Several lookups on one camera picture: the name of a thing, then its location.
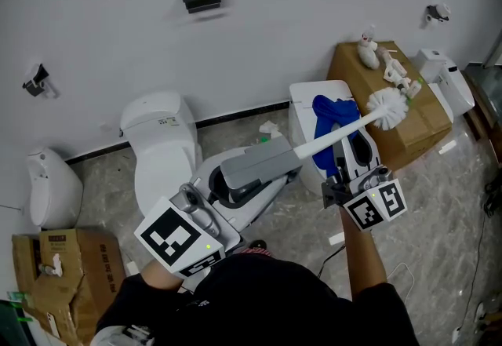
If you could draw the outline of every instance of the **marble floor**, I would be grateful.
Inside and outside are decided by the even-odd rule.
[[[259,126],[271,120],[287,136],[287,110],[225,122],[198,131],[204,158],[224,150],[257,144]],[[442,152],[455,140],[456,147]],[[142,221],[134,195],[136,159],[132,149],[117,151],[72,166],[84,183],[79,227],[101,227],[118,238],[124,262],[142,268],[151,256],[135,239]],[[497,172],[488,143],[475,142],[462,118],[452,132],[426,155],[396,172],[409,211],[384,228],[373,230],[387,274],[405,262],[414,276],[406,301],[420,344],[451,344],[462,324],[477,262],[484,213],[484,185]],[[328,238],[342,231],[336,207],[323,209],[322,200],[303,187],[289,184],[272,208],[247,228],[248,239],[264,239],[271,252],[317,273],[336,246]],[[484,222],[480,261],[467,318],[458,344],[472,344],[473,317],[479,301],[502,285],[502,222],[496,215]],[[350,299],[344,253],[330,260],[322,273],[340,296]],[[404,300],[412,277],[401,265],[389,278]]]

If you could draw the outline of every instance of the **baseboard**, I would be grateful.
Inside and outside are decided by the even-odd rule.
[[[215,124],[221,124],[225,122],[231,122],[232,120],[237,120],[239,118],[251,117],[255,115],[261,115],[263,113],[268,113],[269,111],[280,111],[282,109],[287,109],[289,107],[289,102],[280,102],[278,104],[270,104],[268,106],[255,107],[254,109],[249,109],[247,111],[238,111],[235,113],[230,113],[229,115],[223,115],[215,118],[208,118],[207,120],[201,120],[196,122],[195,125],[198,129],[204,127],[214,126]],[[122,142],[120,144],[112,145],[103,149],[98,149],[97,151],[90,152],[88,154],[77,156],[76,158],[68,159],[66,163],[68,165],[74,165],[75,163],[87,161],[89,159],[97,158],[98,156],[103,156],[110,154],[112,152],[121,151],[122,149],[130,148],[130,143],[128,141]]]

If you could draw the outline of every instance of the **black shirt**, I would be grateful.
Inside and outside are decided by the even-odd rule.
[[[418,344],[392,285],[363,290],[350,302],[299,264],[252,253],[222,260],[193,295],[128,277],[96,332],[131,325],[147,327],[155,344],[232,335],[254,343],[276,334],[329,344]]]

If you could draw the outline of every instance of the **blue rag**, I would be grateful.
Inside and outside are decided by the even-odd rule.
[[[314,113],[317,116],[314,138],[331,133],[335,123],[343,127],[359,118],[358,105],[353,100],[339,99],[333,102],[324,95],[317,95],[312,101],[312,109],[314,109]],[[352,133],[349,138],[353,138],[356,133]],[[326,171],[327,177],[338,173],[333,147],[327,147],[325,150],[312,156],[312,158],[319,169]]]

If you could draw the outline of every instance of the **toilet brush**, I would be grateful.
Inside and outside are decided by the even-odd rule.
[[[298,159],[306,159],[317,154],[371,122],[383,130],[393,129],[404,120],[408,111],[406,98],[397,88],[385,88],[372,93],[366,107],[370,113],[359,120],[294,148]]]

